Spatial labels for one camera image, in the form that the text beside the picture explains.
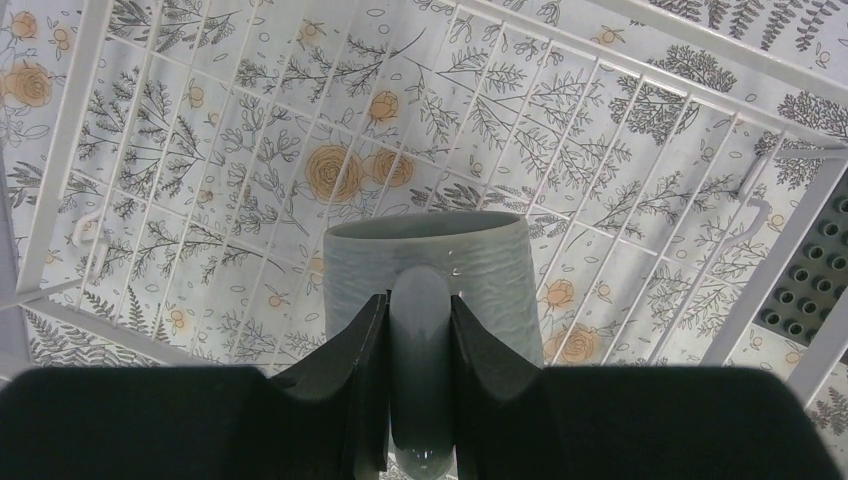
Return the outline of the grey ceramic cup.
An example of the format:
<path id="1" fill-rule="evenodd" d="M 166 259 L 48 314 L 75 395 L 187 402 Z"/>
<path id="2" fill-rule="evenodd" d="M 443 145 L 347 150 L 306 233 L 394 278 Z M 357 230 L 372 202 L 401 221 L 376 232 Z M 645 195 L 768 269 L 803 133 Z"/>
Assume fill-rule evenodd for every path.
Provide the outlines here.
<path id="1" fill-rule="evenodd" d="M 375 294 L 389 295 L 390 429 L 399 468 L 440 479 L 455 445 L 451 300 L 510 349 L 544 362 L 526 219 L 503 211 L 374 217 L 323 235 L 325 333 L 338 335 Z"/>

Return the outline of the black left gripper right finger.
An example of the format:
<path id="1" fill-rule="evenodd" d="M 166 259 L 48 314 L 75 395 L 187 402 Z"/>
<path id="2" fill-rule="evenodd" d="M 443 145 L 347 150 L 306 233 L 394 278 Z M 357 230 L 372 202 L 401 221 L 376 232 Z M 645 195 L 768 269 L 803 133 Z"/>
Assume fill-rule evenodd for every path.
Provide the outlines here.
<path id="1" fill-rule="evenodd" d="M 837 479 L 776 376 L 728 367 L 545 367 L 454 298 L 462 479 Z"/>

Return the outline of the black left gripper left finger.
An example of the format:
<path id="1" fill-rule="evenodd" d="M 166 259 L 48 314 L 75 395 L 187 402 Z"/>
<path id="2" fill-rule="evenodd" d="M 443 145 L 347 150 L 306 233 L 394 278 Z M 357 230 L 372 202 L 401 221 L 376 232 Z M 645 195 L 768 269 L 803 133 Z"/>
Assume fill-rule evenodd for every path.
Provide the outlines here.
<path id="1" fill-rule="evenodd" d="M 272 377 L 254 367 L 50 367 L 1 394 L 5 479 L 375 479 L 388 298 Z"/>

